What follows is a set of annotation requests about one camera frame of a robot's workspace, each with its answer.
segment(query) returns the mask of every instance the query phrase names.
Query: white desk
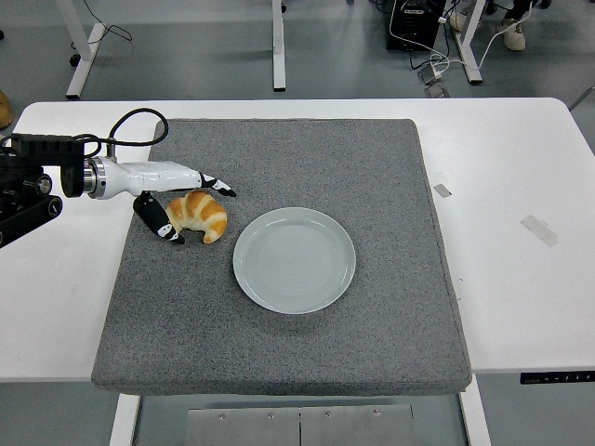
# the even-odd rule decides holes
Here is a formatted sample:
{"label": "white desk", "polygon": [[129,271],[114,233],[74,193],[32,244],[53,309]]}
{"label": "white desk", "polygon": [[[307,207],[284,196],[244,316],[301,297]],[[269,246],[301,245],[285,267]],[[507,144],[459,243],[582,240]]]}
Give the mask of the white desk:
{"label": "white desk", "polygon": [[[595,368],[595,158],[561,102],[41,103],[25,110],[15,131],[107,136],[138,106],[168,118],[414,120],[430,185],[452,192],[434,192],[434,200],[473,371]],[[155,124],[152,115],[136,116],[116,136],[147,140]],[[147,155],[118,149],[120,161]],[[65,200],[57,220],[0,250],[0,381],[89,379],[132,200]],[[548,247],[524,227],[527,216],[546,222],[558,243]]]}

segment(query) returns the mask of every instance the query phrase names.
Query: white desk leg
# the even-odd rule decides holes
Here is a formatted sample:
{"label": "white desk leg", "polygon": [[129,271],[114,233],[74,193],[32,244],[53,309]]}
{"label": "white desk leg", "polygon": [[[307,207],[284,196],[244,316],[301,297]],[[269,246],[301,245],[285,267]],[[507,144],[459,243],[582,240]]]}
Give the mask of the white desk leg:
{"label": "white desk leg", "polygon": [[482,75],[480,69],[477,67],[475,56],[471,51],[471,40],[477,30],[477,25],[482,17],[483,8],[485,7],[485,0],[477,0],[475,4],[470,7],[469,14],[467,15],[467,21],[462,33],[455,33],[456,46],[458,46],[458,52],[461,55],[461,60],[465,62],[465,73],[470,84],[480,84],[482,82]]}
{"label": "white desk leg", "polygon": [[469,446],[491,446],[490,434],[485,423],[485,413],[483,413],[482,396],[477,387],[475,375],[471,384],[464,392],[459,393],[458,397],[461,401]]}
{"label": "white desk leg", "polygon": [[285,44],[281,0],[272,0],[272,87],[285,91]]}
{"label": "white desk leg", "polygon": [[113,419],[112,438],[110,446],[130,446],[134,439],[137,425],[140,397],[136,395],[120,394],[118,407]]}
{"label": "white desk leg", "polygon": [[85,86],[86,77],[89,75],[91,65],[93,65],[93,60],[99,50],[99,39],[103,35],[104,28],[102,24],[96,23],[87,41],[85,30],[83,30],[83,25],[76,14],[73,2],[71,0],[56,0],[56,5],[62,13],[76,50],[81,55],[81,60],[76,67],[73,79],[66,92],[66,98],[79,99]]}

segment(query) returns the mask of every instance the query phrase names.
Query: black cable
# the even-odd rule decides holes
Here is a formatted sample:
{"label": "black cable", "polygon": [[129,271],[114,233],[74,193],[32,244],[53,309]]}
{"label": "black cable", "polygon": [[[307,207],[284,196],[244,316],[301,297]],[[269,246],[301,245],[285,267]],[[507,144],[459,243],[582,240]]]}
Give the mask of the black cable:
{"label": "black cable", "polygon": [[[127,30],[125,30],[124,28],[121,28],[121,27],[119,27],[119,26],[117,26],[117,25],[110,25],[110,26],[107,26],[107,25],[106,25],[106,24],[103,22],[103,20],[101,20],[99,17],[97,17],[97,16],[96,16],[96,15],[93,13],[93,11],[91,10],[91,7],[88,5],[88,3],[86,2],[86,0],[83,0],[83,3],[85,4],[86,8],[87,8],[87,9],[89,10],[89,12],[91,13],[91,16],[93,16],[93,18],[94,18],[96,21],[98,21],[99,23],[101,23],[101,25],[103,25],[103,28],[104,28],[104,30],[103,30],[103,34],[101,35],[101,37],[100,37],[98,40],[96,40],[95,42],[88,42],[90,45],[91,45],[91,44],[98,44],[99,42],[101,42],[101,41],[103,40],[103,38],[104,38],[104,37],[105,37],[105,36],[106,36],[108,33],[113,33],[113,34],[115,34],[115,35],[117,35],[117,36],[119,36],[119,37],[122,37],[123,39],[127,40],[128,42],[132,42],[132,34],[131,34],[131,33],[129,33]],[[128,34],[128,36],[126,36],[126,35],[122,35],[122,34],[120,34],[120,33],[117,33],[116,31],[112,31],[112,28],[116,28],[116,29],[118,29],[118,30],[120,30],[120,31],[123,31],[124,33]],[[74,42],[71,42],[71,48],[72,48],[72,49],[74,49],[74,50],[76,50],[76,46],[74,46]]]}
{"label": "black cable", "polygon": [[[143,141],[143,142],[139,142],[139,141],[119,141],[117,139],[114,138],[115,132],[118,130],[118,128],[120,128],[120,126],[130,117],[130,116],[134,116],[135,114],[139,114],[139,113],[151,113],[154,114],[155,116],[159,117],[159,119],[161,120],[161,122],[164,124],[164,131],[163,133],[158,137],[155,138],[151,141]],[[153,144],[157,144],[158,142],[161,142],[165,139],[165,137],[167,137],[167,134],[169,133],[169,123],[167,122],[166,118],[157,110],[154,109],[148,109],[148,108],[140,108],[140,109],[135,109],[133,111],[129,111],[127,114],[125,114],[124,116],[122,116],[122,118],[120,118],[118,120],[117,123],[115,123],[112,127],[112,130],[110,131],[110,135],[108,138],[98,138],[95,135],[91,135],[88,133],[82,134],[82,135],[77,135],[74,137],[74,139],[80,139],[82,140],[84,143],[87,142],[97,142],[98,143],[98,147],[92,151],[91,153],[85,155],[86,158],[91,158],[95,155],[97,155],[100,150],[101,150],[101,143],[105,143],[105,144],[112,144],[114,146],[127,146],[127,147],[143,147],[143,146],[151,146]]]}

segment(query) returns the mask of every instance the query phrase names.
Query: gray floor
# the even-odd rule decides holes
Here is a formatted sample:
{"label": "gray floor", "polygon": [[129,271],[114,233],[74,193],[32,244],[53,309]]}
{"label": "gray floor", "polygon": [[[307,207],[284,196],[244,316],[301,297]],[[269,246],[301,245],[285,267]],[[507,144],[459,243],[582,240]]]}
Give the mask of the gray floor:
{"label": "gray floor", "polygon": [[[81,0],[74,2],[90,32],[93,19]],[[353,6],[345,0],[286,1],[284,93],[272,91],[269,0],[88,3],[104,21],[129,30],[134,40],[106,36],[82,100],[424,98],[406,53],[384,49],[382,16],[364,0]],[[501,12],[484,17],[473,43],[478,59],[501,17]],[[595,5],[588,0],[553,0],[550,9],[536,9],[525,24],[526,51],[512,53],[497,38],[482,66],[481,85],[469,85],[460,64],[453,63],[443,86],[457,98],[553,97],[571,104],[595,84],[594,25]],[[0,88],[16,114],[34,102],[66,100],[73,51],[54,1],[3,0],[0,30],[6,34],[0,42]],[[456,59],[450,33],[448,40]],[[446,51],[442,35],[436,48]],[[422,60],[424,55],[415,55],[414,63]],[[595,94],[573,115],[595,148]],[[497,121],[494,135],[506,137]],[[485,375],[478,382],[495,446],[594,444],[588,415],[595,405],[593,385],[521,387],[518,375]],[[115,402],[113,394],[91,385],[0,385],[0,444],[107,444]],[[215,402],[146,399],[139,444],[181,444],[185,410]],[[242,399],[219,403],[242,404]],[[414,404],[414,412],[437,420],[433,430],[420,429],[420,444],[464,444],[460,420],[453,415],[456,399],[433,404]],[[441,404],[444,415],[431,415],[428,408]],[[440,438],[436,433],[441,431]]]}

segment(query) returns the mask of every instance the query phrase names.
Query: gray cushion pad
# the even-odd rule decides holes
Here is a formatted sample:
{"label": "gray cushion pad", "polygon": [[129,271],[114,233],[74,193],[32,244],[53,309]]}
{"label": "gray cushion pad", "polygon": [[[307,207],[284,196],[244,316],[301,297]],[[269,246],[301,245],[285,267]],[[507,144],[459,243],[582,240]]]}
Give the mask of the gray cushion pad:
{"label": "gray cushion pad", "polygon": [[[92,374],[139,395],[439,395],[469,358],[415,124],[407,120],[171,121],[152,148],[219,177],[229,226],[175,245],[133,216]],[[166,207],[183,192],[155,194]],[[307,315],[268,311],[232,268],[242,230],[281,207],[328,214],[351,236],[347,292]]]}

